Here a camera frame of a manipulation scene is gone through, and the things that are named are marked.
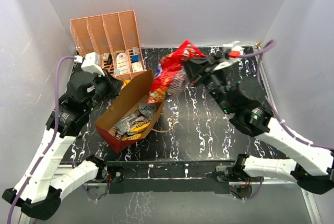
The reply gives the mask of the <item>large red candy bag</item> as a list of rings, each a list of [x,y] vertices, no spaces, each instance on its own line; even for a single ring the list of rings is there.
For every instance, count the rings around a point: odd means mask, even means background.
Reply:
[[[188,40],[184,41],[176,51],[163,56],[154,75],[148,103],[163,102],[169,97],[180,94],[188,82],[183,62],[205,58],[203,52]]]

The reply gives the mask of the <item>red brown paper bag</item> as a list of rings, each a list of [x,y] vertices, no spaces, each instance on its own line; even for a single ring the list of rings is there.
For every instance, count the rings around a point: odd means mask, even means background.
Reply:
[[[116,153],[123,151],[136,141],[117,139],[114,126],[138,110],[138,103],[147,101],[153,78],[152,70],[147,70],[132,78],[120,91],[120,95],[113,100],[110,107],[95,122],[96,129],[102,139]]]

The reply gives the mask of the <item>silver Himalaya snack packet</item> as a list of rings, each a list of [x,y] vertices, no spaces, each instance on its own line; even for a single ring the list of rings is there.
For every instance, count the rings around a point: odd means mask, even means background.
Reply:
[[[139,112],[151,121],[156,113],[156,104],[155,103],[138,103]]]

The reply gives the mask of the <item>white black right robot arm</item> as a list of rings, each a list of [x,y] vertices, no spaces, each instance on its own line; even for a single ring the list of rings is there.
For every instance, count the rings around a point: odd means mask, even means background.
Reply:
[[[332,190],[333,149],[302,140],[278,120],[265,104],[266,94],[255,77],[247,76],[231,84],[223,69],[235,62],[218,53],[182,64],[190,84],[204,85],[220,109],[233,115],[229,121],[239,132],[269,144],[287,158],[262,159],[240,154],[233,166],[216,168],[216,179],[235,182],[270,177],[294,182],[314,194]]]

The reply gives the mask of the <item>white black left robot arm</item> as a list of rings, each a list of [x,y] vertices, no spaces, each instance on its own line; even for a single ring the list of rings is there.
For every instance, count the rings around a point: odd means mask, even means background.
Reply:
[[[106,179],[106,162],[90,155],[81,164],[58,178],[54,174],[67,149],[89,122],[94,108],[104,99],[120,94],[123,82],[108,71],[102,75],[80,71],[72,74],[66,92],[59,97],[43,134],[40,146],[22,179],[6,189],[2,198],[36,220],[48,220],[62,200],[88,181]]]

